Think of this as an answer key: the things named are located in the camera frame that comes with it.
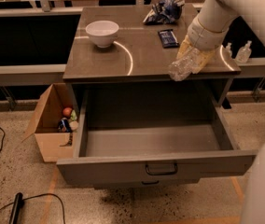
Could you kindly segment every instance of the cardboard box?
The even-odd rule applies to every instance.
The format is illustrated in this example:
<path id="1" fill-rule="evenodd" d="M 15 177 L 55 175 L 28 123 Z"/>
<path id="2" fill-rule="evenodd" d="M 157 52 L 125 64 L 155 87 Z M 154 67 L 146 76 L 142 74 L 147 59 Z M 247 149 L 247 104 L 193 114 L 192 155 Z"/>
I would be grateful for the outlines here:
<path id="1" fill-rule="evenodd" d="M 72 146 L 62 147 L 70 133 L 58 133 L 58 123 L 63 118 L 63 108 L 73 107 L 65 84 L 53 84 L 40 96 L 35 112 L 29 122 L 24 139 L 32 134 L 38 143 L 45 162 L 72 158 L 77 133 L 73 132 Z"/>

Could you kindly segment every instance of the plastic bottle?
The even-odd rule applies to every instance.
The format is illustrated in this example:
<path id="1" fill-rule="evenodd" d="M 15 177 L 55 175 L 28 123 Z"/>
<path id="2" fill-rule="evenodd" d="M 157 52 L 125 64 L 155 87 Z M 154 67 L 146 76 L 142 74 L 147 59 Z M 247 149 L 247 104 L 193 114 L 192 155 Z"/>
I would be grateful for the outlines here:
<path id="1" fill-rule="evenodd" d="M 231 42 L 228 42 L 227 46 L 225 49 L 227 50 L 228 54 L 232 57 L 232 50 L 231 50 Z"/>
<path id="2" fill-rule="evenodd" d="M 247 41 L 244 47 L 241 47 L 236 55 L 236 62 L 238 63 L 247 63 L 250 55 L 252 53 L 252 49 L 250 48 L 252 41 Z"/>

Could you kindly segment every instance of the brown tabletop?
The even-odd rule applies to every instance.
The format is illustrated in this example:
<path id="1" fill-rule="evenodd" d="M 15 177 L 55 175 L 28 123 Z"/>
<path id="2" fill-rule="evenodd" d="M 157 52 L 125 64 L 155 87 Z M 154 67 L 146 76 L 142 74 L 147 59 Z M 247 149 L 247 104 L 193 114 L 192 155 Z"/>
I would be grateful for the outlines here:
<path id="1" fill-rule="evenodd" d="M 173 29 L 181 42 L 197 12 L 186 4 L 175 24 L 144 25 L 151 6 L 85 7 L 71 49 L 63 80 L 65 82 L 123 82 L 169 80 L 168 65 L 178 48 L 164 49 L 159 30 Z M 108 49 L 99 49 L 87 38 L 85 27 L 98 20 L 119 25 L 119 38 Z M 221 78 L 240 73 L 240 68 L 221 47 L 203 70 L 189 78 Z"/>

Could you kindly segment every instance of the can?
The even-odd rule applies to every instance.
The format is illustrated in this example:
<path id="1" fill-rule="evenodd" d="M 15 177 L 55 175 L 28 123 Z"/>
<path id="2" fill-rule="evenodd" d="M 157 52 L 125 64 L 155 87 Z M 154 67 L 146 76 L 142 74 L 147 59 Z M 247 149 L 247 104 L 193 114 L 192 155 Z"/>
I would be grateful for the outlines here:
<path id="1" fill-rule="evenodd" d="M 59 133 L 70 133 L 71 128 L 67 118 L 62 118 L 58 123 L 58 132 Z"/>

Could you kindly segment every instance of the black pole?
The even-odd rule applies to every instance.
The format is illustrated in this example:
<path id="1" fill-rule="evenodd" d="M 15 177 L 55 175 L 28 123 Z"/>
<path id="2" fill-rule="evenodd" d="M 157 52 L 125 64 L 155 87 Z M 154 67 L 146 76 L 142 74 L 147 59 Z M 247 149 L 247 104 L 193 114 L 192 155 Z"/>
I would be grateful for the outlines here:
<path id="1" fill-rule="evenodd" d="M 17 224 L 18 223 L 18 216 L 20 209 L 22 208 L 24 202 L 22 199 L 22 194 L 19 192 L 14 199 L 13 208 L 10 216 L 9 224 Z"/>

